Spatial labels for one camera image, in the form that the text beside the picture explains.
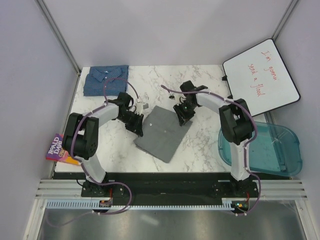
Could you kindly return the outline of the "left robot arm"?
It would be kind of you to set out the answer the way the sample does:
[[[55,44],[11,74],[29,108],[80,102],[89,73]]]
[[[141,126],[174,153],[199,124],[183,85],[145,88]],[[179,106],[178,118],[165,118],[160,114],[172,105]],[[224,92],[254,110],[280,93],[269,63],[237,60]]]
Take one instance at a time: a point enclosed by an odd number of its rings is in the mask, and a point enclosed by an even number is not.
[[[99,129],[109,121],[119,120],[126,130],[143,136],[143,111],[148,107],[139,98],[134,100],[121,92],[116,99],[106,99],[98,108],[86,113],[71,113],[63,134],[62,148],[80,163],[86,180],[93,183],[92,191],[99,197],[106,196],[110,185],[104,181],[106,171],[96,154]]]

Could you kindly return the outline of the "grey long sleeve shirt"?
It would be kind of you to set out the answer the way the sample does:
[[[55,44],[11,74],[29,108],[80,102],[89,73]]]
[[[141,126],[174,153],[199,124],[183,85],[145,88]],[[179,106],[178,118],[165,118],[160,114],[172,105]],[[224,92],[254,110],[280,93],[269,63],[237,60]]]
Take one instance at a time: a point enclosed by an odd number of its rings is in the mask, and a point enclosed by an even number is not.
[[[140,150],[168,164],[192,123],[180,126],[176,113],[155,106],[142,124],[143,136],[137,137],[134,143]]]

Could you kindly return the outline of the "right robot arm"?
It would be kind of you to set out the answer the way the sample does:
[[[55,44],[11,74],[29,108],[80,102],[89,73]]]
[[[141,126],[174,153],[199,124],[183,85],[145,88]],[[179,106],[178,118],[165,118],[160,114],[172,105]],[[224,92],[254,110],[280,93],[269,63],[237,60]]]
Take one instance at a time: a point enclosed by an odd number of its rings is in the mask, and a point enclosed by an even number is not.
[[[207,86],[194,86],[190,80],[182,83],[180,92],[174,92],[173,96],[176,102],[173,109],[180,126],[195,115],[196,107],[206,107],[219,114],[221,132],[231,152],[229,191],[235,197],[242,196],[252,182],[248,148],[253,133],[257,133],[246,101],[222,97],[209,91]]]

